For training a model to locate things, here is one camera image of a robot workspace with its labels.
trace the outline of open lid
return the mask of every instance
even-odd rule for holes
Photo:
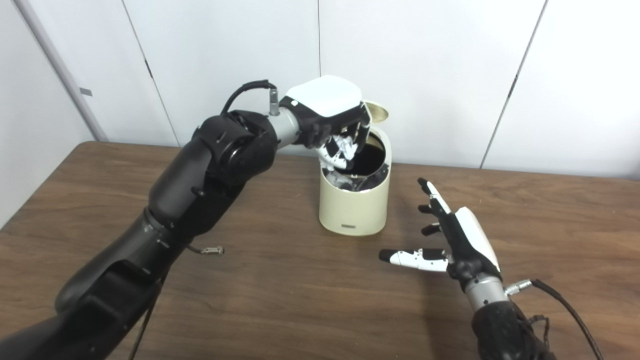
[[[371,114],[371,121],[373,123],[383,122],[389,117],[389,112],[387,109],[383,108],[382,105],[373,102],[373,101],[363,101],[365,105],[367,105],[367,109],[369,109],[369,113]]]

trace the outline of robotic arm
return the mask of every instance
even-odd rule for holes
[[[269,115],[228,110],[254,88],[269,89]],[[0,340],[0,358],[106,358],[153,306],[182,251],[213,228],[249,179],[272,166],[279,148],[304,145],[325,166],[349,168],[370,122],[360,90],[341,78],[296,86],[279,102],[266,80],[243,85],[194,132],[130,228],[64,285],[57,315]]]
[[[433,214],[438,219],[438,222],[423,228],[422,234],[429,236],[443,232],[451,253],[444,249],[383,249],[379,258],[419,270],[447,272],[457,280],[474,310],[471,327],[482,360],[556,360],[547,341],[548,318],[536,315],[529,319],[510,299],[511,295],[530,286],[549,293],[569,310],[596,358],[602,359],[586,325],[556,290],[540,280],[524,280],[503,288],[498,259],[473,212],[466,207],[451,211],[431,182],[420,178],[418,183],[429,195],[429,204],[420,205],[418,210]],[[547,321],[544,342],[536,337],[531,327],[538,320]]]

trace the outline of white wall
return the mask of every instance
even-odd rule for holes
[[[389,110],[394,161],[479,167],[543,1],[319,5],[322,73]]]
[[[381,127],[394,161],[464,167],[481,164],[543,4],[16,1],[33,5],[78,86],[93,90],[87,106],[110,140],[184,144],[246,81],[284,92],[334,74],[390,110]],[[640,177],[638,5],[598,4],[549,1],[484,167]],[[264,111],[266,94],[235,107]]]
[[[121,1],[18,1],[32,9],[74,83],[92,91],[84,101],[106,140],[177,145]]]
[[[640,177],[639,13],[549,1],[484,167]]]
[[[269,79],[284,92],[319,76],[315,0],[125,4],[183,145],[240,85]],[[265,113],[268,93],[247,92],[234,107]]]
[[[15,5],[0,1],[0,227],[87,140],[87,126]]]

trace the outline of wooden table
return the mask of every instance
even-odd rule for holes
[[[0,336],[54,314],[65,281],[147,203],[178,149],[84,143],[0,232]],[[137,359],[477,359],[458,283],[378,260],[383,247],[442,247],[415,182],[432,180],[452,208],[470,207],[506,282],[539,277],[587,323],[608,360],[640,355],[640,183],[395,164],[388,222],[348,238],[317,219],[318,164],[280,156],[251,180],[173,266]],[[548,295],[515,296],[551,317],[559,359],[591,359],[570,315]],[[536,326],[541,334],[541,325]],[[135,331],[112,354],[126,359]]]

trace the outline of trash can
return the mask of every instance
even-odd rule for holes
[[[365,102],[372,122],[384,121],[388,112]],[[380,232],[387,223],[391,173],[391,144],[374,124],[350,170],[320,168],[320,223],[330,231],[350,236]]]

